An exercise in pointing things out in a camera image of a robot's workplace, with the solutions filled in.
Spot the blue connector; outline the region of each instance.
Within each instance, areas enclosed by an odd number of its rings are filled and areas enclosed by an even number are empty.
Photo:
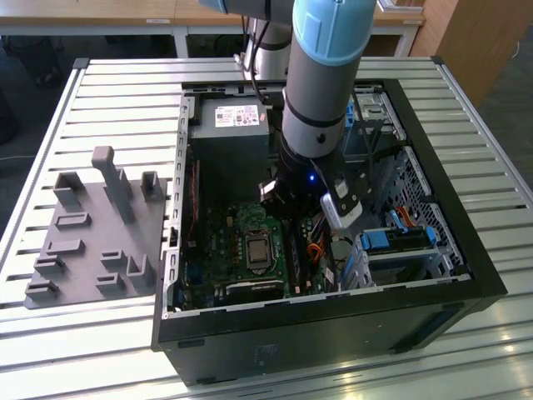
[[[427,235],[427,238],[430,239],[431,246],[435,246],[436,245],[435,229],[433,229],[433,227],[427,227],[426,235]]]
[[[389,240],[386,238],[386,233],[384,231],[364,232],[361,235],[361,244],[365,251],[390,247]]]
[[[342,273],[341,279],[339,279],[339,283],[344,282],[344,279],[350,272],[352,265],[353,265],[353,255],[351,255],[350,258],[348,258],[348,261],[346,261],[346,266],[344,267],[344,272]]]
[[[353,123],[356,121],[356,116],[353,113],[353,102],[350,100],[348,103],[348,106],[346,107],[346,123],[345,128],[351,129],[353,127]]]
[[[396,211],[391,210],[391,217],[394,220],[394,223],[396,224],[396,226],[399,229],[401,229],[403,233],[409,232],[409,229],[407,229],[407,227],[403,223],[401,223],[400,218],[398,217],[398,214],[396,214]]]

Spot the wooden cabinet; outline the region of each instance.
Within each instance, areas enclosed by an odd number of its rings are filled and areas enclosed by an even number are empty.
[[[412,56],[441,56],[481,105],[533,22],[532,0],[426,0]]]

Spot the open computer tower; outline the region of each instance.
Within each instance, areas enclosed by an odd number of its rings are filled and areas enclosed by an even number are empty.
[[[373,154],[350,232],[320,209],[268,215],[258,183],[276,174],[284,82],[260,84],[273,107],[248,82],[183,84],[152,349],[186,385],[423,348],[506,294],[396,80],[356,81],[365,125],[347,109],[354,176],[363,134]]]

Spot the wooden desk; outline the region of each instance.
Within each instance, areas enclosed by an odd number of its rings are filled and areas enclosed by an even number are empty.
[[[406,57],[424,17],[376,8],[373,35],[399,37],[397,57]],[[189,34],[241,33],[241,18],[224,15],[197,0],[0,0],[0,35],[174,36],[177,55],[187,58]]]
[[[382,12],[376,7],[374,25],[377,27],[396,27],[400,25],[423,25],[422,14],[414,12]],[[203,7],[197,0],[176,0],[176,25],[241,25],[241,16],[221,14]]]
[[[0,0],[0,23],[18,25],[170,24],[176,0]]]
[[[394,55],[407,57],[424,16],[414,12],[382,12],[376,7],[372,35],[400,37]],[[185,37],[189,34],[241,33],[241,17],[225,15],[200,5],[197,0],[176,0],[174,38],[178,57],[188,57]]]

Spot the gray plastic peg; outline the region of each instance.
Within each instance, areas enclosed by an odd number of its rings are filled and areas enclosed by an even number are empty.
[[[57,176],[56,183],[53,186],[53,193],[65,210],[79,210],[81,205],[77,199],[76,192],[84,188],[77,173],[62,172]]]
[[[34,302],[51,300],[56,298],[58,294],[59,288],[50,280],[29,283],[26,286],[26,295]]]
[[[126,276],[130,278],[135,289],[146,289],[152,286],[156,281],[156,274],[152,265],[145,254],[142,258],[142,265],[139,268],[133,257],[127,260]]]
[[[97,289],[104,296],[115,296],[124,291],[124,281],[117,272],[97,276]]]
[[[109,270],[122,268],[127,265],[127,257],[121,249],[106,250],[105,252],[102,252],[100,263]]]
[[[46,278],[50,275],[63,273],[65,270],[65,263],[57,255],[51,257],[39,257],[35,260],[33,267],[42,277]]]
[[[141,190],[145,202],[160,202],[163,191],[159,183],[157,172],[143,172],[141,176]]]
[[[123,168],[117,168],[117,172],[120,182],[122,183],[122,187],[127,193],[127,198],[132,198],[132,185],[130,184],[130,181],[127,180],[126,171],[124,171]]]
[[[92,166],[102,173],[107,185],[107,193],[115,203],[118,213],[125,224],[132,223],[135,220],[135,213],[129,202],[127,190],[124,188],[119,172],[113,163],[115,155],[112,147],[99,146],[95,147],[92,152]]]

